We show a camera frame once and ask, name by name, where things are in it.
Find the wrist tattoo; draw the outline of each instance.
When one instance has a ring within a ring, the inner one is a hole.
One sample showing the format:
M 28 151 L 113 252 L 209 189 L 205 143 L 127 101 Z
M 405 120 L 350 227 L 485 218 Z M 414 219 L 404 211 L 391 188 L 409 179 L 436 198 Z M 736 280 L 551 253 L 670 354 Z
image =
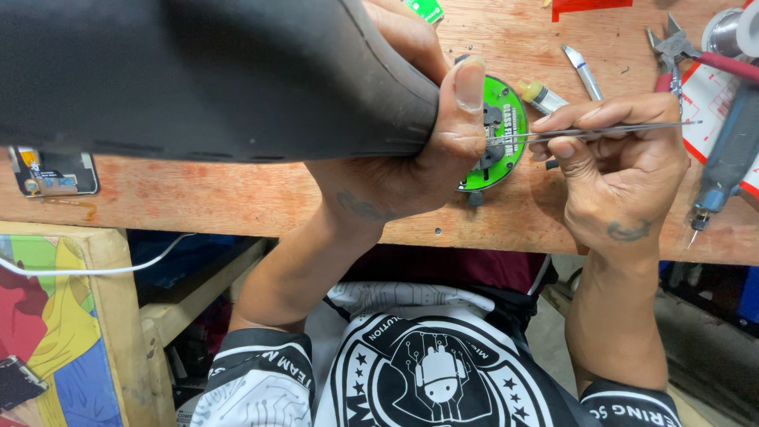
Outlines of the wrist tattoo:
M 356 196 L 349 190 L 340 191 L 336 196 L 337 204 L 345 210 L 353 212 L 358 217 L 367 218 L 373 221 L 392 221 L 397 215 L 388 210 L 382 212 L 374 204 L 368 201 L 357 201 Z
M 650 231 L 650 221 L 641 220 L 641 226 L 630 227 L 628 229 L 623 229 L 622 224 L 617 221 L 612 221 L 609 224 L 609 228 L 606 229 L 606 234 L 618 242 L 634 242 L 644 237 L 648 237 Z

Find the wire cutters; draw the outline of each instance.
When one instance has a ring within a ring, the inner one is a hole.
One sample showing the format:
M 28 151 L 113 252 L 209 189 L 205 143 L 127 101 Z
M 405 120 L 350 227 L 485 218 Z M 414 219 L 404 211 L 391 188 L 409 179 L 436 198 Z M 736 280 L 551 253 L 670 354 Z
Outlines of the wire cutters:
M 712 52 L 702 52 L 689 42 L 685 37 L 685 31 L 677 24 L 671 13 L 667 14 L 667 38 L 659 40 L 651 29 L 646 27 L 648 42 L 654 53 L 660 55 L 659 61 L 662 67 L 662 74 L 657 81 L 656 92 L 669 92 L 673 85 L 677 85 L 682 90 L 682 83 L 679 82 L 679 72 L 677 64 L 685 58 L 691 58 L 718 70 L 734 74 L 736 77 L 747 78 L 756 84 L 759 84 L 759 67 L 740 62 L 726 56 L 717 55 Z

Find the white pen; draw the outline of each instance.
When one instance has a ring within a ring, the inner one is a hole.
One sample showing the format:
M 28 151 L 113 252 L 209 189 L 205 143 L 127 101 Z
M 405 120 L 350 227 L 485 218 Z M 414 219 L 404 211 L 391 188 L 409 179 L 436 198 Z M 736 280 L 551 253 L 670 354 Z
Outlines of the white pen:
M 601 94 L 601 89 L 598 87 L 596 78 L 593 77 L 591 69 L 585 63 L 582 55 L 580 55 L 576 50 L 572 49 L 566 44 L 562 44 L 562 49 L 564 49 L 564 52 L 569 57 L 569 60 L 572 61 L 572 65 L 574 65 L 577 69 L 577 73 L 580 75 L 582 82 L 585 84 L 587 92 L 591 95 L 591 99 L 593 101 L 602 100 L 603 95 Z

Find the solder wire spool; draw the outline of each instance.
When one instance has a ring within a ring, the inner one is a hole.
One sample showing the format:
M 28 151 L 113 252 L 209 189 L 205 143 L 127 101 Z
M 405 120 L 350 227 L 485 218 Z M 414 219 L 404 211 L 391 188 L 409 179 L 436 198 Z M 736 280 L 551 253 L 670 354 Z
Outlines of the solder wire spool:
M 701 49 L 729 58 L 746 54 L 759 56 L 759 0 L 746 9 L 721 11 L 707 25 Z

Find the white cable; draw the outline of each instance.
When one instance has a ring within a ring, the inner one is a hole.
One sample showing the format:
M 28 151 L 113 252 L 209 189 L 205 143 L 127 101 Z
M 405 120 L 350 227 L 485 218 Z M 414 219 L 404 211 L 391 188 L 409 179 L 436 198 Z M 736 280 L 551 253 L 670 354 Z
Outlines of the white cable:
M 143 268 L 150 267 L 156 262 L 161 261 L 161 258 L 165 257 L 166 254 L 168 254 L 168 252 L 171 251 L 174 248 L 174 246 L 176 246 L 176 244 L 179 243 L 180 240 L 182 240 L 183 238 L 187 236 L 192 236 L 193 234 L 196 234 L 196 233 L 194 232 L 183 233 L 171 245 L 169 245 L 168 248 L 166 248 L 166 250 L 161 255 L 158 255 L 153 260 L 148 261 L 145 264 L 134 265 L 132 267 L 114 268 L 112 270 L 24 270 L 23 268 L 16 267 L 15 265 L 13 265 L 13 263 L 8 262 L 8 260 L 4 258 L 0 258 L 0 265 L 9 269 L 10 271 L 13 271 L 16 274 L 23 274 L 25 276 L 65 276 L 69 274 L 127 273 L 128 271 L 142 270 Z

